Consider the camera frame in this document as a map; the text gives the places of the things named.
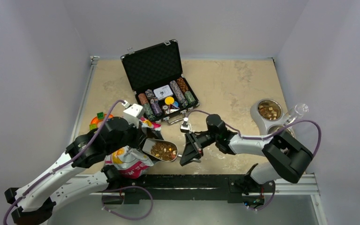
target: green block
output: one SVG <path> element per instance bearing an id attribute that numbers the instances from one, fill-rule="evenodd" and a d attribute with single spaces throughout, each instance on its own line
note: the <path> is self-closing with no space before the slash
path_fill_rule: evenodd
<path id="1" fill-rule="evenodd" d="M 104 119 L 104 112 L 97 113 L 97 119 L 99 119 L 99 120 Z"/>
<path id="2" fill-rule="evenodd" d="M 89 130 L 93 130 L 97 128 L 97 124 L 90 124 L 89 125 Z"/>

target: white wall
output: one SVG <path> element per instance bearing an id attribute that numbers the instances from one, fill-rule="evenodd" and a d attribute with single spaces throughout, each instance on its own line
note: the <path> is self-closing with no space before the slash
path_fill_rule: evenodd
<path id="1" fill-rule="evenodd" d="M 0 224 L 3 192 L 67 146 L 89 63 L 62 0 L 0 0 Z"/>
<path id="2" fill-rule="evenodd" d="M 360 0 L 310 0 L 276 65 L 287 105 L 306 102 L 322 126 L 310 170 L 329 223 L 360 224 Z"/>
<path id="3" fill-rule="evenodd" d="M 278 54 L 308 0 L 64 0 L 90 53 L 119 57 L 177 39 L 182 57 Z"/>

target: gray floor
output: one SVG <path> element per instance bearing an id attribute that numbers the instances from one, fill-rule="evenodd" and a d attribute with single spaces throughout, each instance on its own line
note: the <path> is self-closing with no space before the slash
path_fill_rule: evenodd
<path id="1" fill-rule="evenodd" d="M 58 211 L 50 225 L 201 225 L 270 224 L 318 225 L 309 195 L 275 196 L 271 205 L 258 213 L 243 204 L 223 201 L 154 201 L 151 214 L 139 221 L 129 221 L 101 210 L 101 197 L 89 195 Z M 149 201 L 140 205 L 122 205 L 117 212 L 138 217 L 148 210 Z"/>

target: open briefcase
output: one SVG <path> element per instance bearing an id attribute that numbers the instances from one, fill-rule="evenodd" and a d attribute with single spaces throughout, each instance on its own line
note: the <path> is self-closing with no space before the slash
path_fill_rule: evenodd
<path id="1" fill-rule="evenodd" d="M 183 118 L 169 121 L 170 118 L 185 116 L 187 111 L 199 106 L 183 76 L 177 40 L 129 51 L 121 56 L 121 61 L 138 104 L 146 108 L 145 118 L 157 123 L 165 120 L 171 125 Z"/>

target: marble tabletop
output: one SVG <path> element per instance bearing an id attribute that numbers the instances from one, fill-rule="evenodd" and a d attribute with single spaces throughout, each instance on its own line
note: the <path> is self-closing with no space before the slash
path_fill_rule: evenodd
<path id="1" fill-rule="evenodd" d="M 259 135 L 249 109 L 258 100 L 272 98 L 286 111 L 285 100 L 272 60 L 182 60 L 183 74 L 200 101 L 198 109 L 219 114 L 229 125 L 243 135 Z M 107 112 L 118 99 L 136 103 L 128 78 L 120 60 L 99 60 L 90 85 L 79 134 L 89 131 L 89 123 L 98 112 Z M 117 106 L 112 114 L 122 116 L 123 107 Z M 206 130 L 206 115 L 195 112 L 189 121 L 194 131 Z M 165 140 L 175 143 L 182 151 L 184 134 L 180 124 L 162 123 Z M 225 155 L 214 145 L 204 149 L 201 163 L 180 166 L 159 162 L 149 169 L 150 174 L 236 174 L 246 173 L 255 163 L 266 162 L 261 156 Z M 103 162 L 84 171 L 92 174 L 101 169 Z"/>

